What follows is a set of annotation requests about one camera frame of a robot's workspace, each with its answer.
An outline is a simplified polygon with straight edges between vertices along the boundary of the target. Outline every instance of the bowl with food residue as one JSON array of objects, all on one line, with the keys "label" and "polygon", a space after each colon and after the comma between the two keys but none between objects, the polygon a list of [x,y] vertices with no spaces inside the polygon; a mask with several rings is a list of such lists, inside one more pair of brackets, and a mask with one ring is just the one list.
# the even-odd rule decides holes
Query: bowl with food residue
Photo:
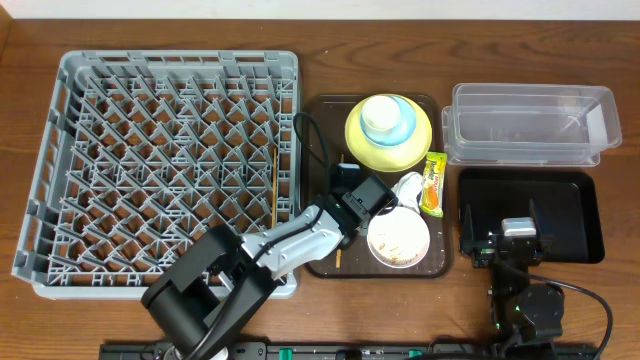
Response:
[{"label": "bowl with food residue", "polygon": [[429,251],[429,228],[415,211],[396,207],[375,216],[367,230],[367,244],[381,263],[397,269],[418,264]]}]

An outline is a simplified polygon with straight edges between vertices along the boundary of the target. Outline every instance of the green connector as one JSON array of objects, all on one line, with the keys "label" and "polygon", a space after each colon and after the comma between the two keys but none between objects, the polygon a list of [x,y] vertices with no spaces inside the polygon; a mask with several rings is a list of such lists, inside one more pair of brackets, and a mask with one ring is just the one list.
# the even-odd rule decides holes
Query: green connector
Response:
[{"label": "green connector", "polygon": [[293,360],[293,350],[280,349],[280,360]]}]

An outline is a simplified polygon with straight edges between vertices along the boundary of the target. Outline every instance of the clear plastic container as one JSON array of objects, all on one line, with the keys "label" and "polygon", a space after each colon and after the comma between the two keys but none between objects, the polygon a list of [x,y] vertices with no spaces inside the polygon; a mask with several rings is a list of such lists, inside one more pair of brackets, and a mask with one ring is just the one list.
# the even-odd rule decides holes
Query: clear plastic container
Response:
[{"label": "clear plastic container", "polygon": [[442,132],[456,165],[595,166],[622,143],[613,93],[601,86],[458,84]]}]

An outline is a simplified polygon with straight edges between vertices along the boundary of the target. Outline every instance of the white wall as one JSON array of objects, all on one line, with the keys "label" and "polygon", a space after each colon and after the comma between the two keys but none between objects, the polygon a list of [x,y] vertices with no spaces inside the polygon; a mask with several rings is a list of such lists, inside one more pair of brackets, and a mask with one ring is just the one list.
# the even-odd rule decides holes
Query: white wall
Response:
[{"label": "white wall", "polygon": [[21,18],[640,20],[640,0],[0,0]]}]

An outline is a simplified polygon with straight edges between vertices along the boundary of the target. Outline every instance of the white cup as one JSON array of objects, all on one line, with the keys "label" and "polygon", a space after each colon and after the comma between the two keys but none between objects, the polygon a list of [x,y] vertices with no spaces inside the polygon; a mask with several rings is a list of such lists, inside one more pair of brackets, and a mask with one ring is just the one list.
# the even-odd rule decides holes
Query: white cup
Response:
[{"label": "white cup", "polygon": [[364,131],[371,138],[387,136],[402,119],[398,103],[384,95],[375,95],[367,99],[362,106]]}]

